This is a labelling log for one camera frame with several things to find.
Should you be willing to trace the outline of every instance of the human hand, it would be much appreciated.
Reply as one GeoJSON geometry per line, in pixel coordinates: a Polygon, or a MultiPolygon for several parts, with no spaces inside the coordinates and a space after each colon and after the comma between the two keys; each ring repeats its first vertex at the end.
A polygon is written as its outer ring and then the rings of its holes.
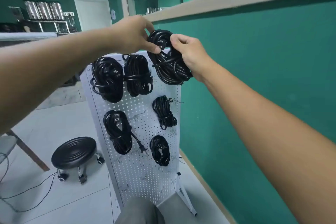
{"type": "Polygon", "coordinates": [[[111,32],[109,41],[113,52],[130,54],[143,49],[152,53],[160,53],[161,50],[157,45],[147,41],[148,35],[145,28],[149,33],[154,31],[153,24],[141,15],[123,18],[107,28],[111,32]]]}
{"type": "Polygon", "coordinates": [[[191,70],[195,79],[202,82],[204,73],[211,69],[211,64],[214,61],[207,54],[199,39],[172,34],[170,42],[176,50],[181,52],[184,63],[191,70]]]}

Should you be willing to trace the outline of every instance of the gray pants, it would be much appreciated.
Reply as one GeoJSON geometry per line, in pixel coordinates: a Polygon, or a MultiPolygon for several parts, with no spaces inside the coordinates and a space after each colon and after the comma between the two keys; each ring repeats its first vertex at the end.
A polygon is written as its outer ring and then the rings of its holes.
{"type": "Polygon", "coordinates": [[[165,220],[149,199],[135,197],[124,206],[115,224],[165,224],[165,220]]]}

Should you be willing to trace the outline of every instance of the white door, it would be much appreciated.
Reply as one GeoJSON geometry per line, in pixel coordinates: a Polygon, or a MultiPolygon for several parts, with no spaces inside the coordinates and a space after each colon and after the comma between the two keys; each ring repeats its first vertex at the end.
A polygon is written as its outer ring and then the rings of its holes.
{"type": "Polygon", "coordinates": [[[82,31],[112,25],[109,0],[74,0],[82,31]]]}

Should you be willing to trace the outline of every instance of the rolling stool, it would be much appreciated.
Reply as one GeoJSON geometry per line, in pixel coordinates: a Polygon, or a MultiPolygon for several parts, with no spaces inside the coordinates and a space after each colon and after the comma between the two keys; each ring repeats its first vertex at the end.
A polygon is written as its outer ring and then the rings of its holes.
{"type": "Polygon", "coordinates": [[[79,182],[83,184],[86,182],[87,176],[80,166],[88,162],[93,155],[96,155],[99,165],[105,162],[97,153],[97,143],[93,138],[77,137],[59,146],[52,155],[51,162],[57,168],[57,177],[61,182],[69,177],[69,174],[63,173],[62,170],[77,167],[79,182]]]}

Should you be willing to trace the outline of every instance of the person's right arm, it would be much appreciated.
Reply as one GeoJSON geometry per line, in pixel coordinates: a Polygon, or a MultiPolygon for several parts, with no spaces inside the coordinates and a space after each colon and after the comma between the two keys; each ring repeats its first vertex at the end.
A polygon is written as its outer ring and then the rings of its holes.
{"type": "Polygon", "coordinates": [[[214,62],[200,41],[171,36],[300,223],[336,223],[336,145],[214,62]]]}

